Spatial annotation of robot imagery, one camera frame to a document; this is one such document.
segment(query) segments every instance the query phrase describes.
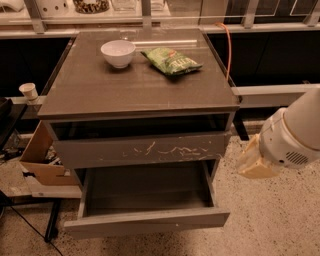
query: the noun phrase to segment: gray cabinet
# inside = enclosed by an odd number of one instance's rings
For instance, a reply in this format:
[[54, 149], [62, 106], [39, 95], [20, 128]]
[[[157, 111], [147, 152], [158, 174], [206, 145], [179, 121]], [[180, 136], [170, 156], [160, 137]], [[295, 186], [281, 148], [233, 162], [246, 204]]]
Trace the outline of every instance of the gray cabinet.
[[[137, 35], [132, 63], [116, 70], [99, 49], [119, 32], [80, 33], [38, 113], [64, 166], [84, 174], [78, 219], [65, 223], [76, 238], [221, 227], [229, 215], [211, 183], [238, 102], [205, 35]], [[203, 67], [166, 77], [139, 53], [155, 45]]]

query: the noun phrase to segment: cardboard box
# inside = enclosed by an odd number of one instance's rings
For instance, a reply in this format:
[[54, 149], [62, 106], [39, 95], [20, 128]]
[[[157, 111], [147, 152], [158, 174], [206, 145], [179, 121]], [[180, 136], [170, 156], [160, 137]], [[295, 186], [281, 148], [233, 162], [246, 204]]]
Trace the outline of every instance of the cardboard box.
[[45, 186], [78, 185], [78, 180], [64, 166], [44, 163], [52, 142], [47, 128], [40, 122], [20, 158], [24, 176], [34, 176], [40, 184]]

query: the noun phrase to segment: speckled floor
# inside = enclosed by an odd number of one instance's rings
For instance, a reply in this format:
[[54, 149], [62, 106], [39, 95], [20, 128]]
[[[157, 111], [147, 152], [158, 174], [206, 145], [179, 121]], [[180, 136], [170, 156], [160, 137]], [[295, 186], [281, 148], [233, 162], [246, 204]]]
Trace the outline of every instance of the speckled floor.
[[[63, 255], [320, 255], [320, 162], [301, 170], [283, 170], [278, 178], [247, 180], [236, 173], [236, 157], [247, 142], [231, 138], [220, 162], [214, 187], [220, 207], [230, 217], [224, 228], [155, 233], [117, 238], [74, 240], [64, 232], [65, 220], [75, 218], [79, 200], [62, 203], [53, 243]], [[0, 166], [0, 187], [23, 187], [13, 160]], [[50, 204], [17, 209], [45, 233]], [[0, 255], [59, 255], [12, 210], [0, 219]]]

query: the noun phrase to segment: green plastic bag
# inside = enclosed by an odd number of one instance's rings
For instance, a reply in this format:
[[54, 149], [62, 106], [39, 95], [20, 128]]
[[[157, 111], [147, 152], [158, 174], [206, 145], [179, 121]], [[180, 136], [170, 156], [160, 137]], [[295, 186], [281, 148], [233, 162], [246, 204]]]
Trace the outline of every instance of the green plastic bag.
[[181, 75], [202, 67], [194, 60], [176, 50], [160, 47], [141, 52], [151, 63], [165, 75]]

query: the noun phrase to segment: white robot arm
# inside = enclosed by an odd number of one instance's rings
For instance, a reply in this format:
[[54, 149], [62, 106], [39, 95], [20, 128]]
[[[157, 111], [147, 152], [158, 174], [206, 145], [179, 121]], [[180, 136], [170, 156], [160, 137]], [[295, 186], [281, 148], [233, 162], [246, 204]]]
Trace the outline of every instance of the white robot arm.
[[320, 158], [320, 89], [280, 108], [266, 120], [238, 161], [247, 178], [277, 176], [281, 167], [303, 168]]

